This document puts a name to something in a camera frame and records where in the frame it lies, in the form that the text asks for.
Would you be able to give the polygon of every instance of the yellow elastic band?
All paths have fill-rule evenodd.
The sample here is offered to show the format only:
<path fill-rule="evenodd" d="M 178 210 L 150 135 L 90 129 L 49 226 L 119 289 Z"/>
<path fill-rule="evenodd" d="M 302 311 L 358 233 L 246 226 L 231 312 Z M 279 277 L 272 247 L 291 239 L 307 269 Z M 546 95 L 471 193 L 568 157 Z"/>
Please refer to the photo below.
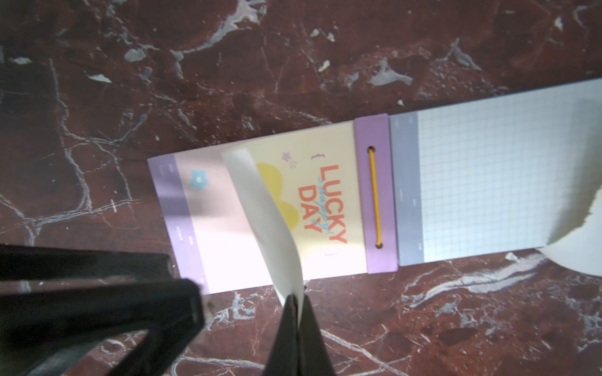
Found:
<path fill-rule="evenodd" d="M 368 148 L 370 155 L 370 170 L 372 171 L 372 191 L 374 192 L 374 214 L 376 216 L 376 248 L 382 248 L 382 238 L 380 234 L 380 213 L 378 209 L 378 187 L 376 186 L 376 164 L 374 163 L 374 147 Z"/>

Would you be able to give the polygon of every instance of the red marble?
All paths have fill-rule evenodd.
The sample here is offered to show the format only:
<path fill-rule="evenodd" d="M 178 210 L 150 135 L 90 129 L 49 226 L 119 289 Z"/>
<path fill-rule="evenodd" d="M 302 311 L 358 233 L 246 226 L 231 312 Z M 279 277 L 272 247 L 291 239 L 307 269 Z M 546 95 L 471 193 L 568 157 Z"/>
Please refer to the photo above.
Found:
<path fill-rule="evenodd" d="M 1 1 L 0 241 L 171 253 L 149 157 L 600 77 L 601 19 L 595 0 Z M 383 59 L 411 84 L 371 85 Z M 602 280 L 516 255 L 309 282 L 337 373 L 600 375 Z M 273 289 L 209 305 L 166 375 L 260 374 Z"/>

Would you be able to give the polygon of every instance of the grid sheet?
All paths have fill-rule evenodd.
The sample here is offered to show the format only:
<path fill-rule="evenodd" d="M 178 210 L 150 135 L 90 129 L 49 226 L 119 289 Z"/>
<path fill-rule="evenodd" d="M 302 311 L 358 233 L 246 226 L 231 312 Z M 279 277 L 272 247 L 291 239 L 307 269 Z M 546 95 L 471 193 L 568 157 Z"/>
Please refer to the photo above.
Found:
<path fill-rule="evenodd" d="M 602 180 L 602 79 L 419 111 L 418 142 L 425 262 L 547 245 Z"/>

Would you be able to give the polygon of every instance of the curled paper page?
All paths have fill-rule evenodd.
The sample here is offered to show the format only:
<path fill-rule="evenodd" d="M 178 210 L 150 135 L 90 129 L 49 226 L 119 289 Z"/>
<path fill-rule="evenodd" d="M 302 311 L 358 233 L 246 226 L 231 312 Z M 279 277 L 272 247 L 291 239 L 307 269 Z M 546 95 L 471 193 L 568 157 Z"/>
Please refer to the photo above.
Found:
<path fill-rule="evenodd" d="M 252 155 L 242 148 L 224 152 L 223 159 L 280 303 L 284 305 L 287 296 L 294 294 L 299 307 L 303 307 L 303 273 L 297 246 Z"/>
<path fill-rule="evenodd" d="M 585 222 L 539 251 L 565 268 L 602 276 L 602 188 L 598 189 Z"/>

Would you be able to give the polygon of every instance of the purple band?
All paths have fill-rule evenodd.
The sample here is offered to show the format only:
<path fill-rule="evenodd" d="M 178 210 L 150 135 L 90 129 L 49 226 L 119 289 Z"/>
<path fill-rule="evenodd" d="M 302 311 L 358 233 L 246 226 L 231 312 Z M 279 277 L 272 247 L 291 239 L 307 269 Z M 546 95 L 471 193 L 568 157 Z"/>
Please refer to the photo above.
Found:
<path fill-rule="evenodd" d="M 203 286 L 207 293 L 205 270 L 184 195 L 182 180 L 173 155 L 161 155 L 148 160 L 155 190 L 163 210 L 167 233 L 172 241 L 180 277 Z"/>
<path fill-rule="evenodd" d="M 364 241 L 368 273 L 397 271 L 397 235 L 393 168 L 391 165 L 391 136 L 387 114 L 360 117 L 353 123 L 355 151 L 358 160 L 359 198 L 362 205 Z M 374 147 L 376 184 L 380 210 L 382 248 L 376 248 L 376 217 L 374 192 L 368 148 Z"/>

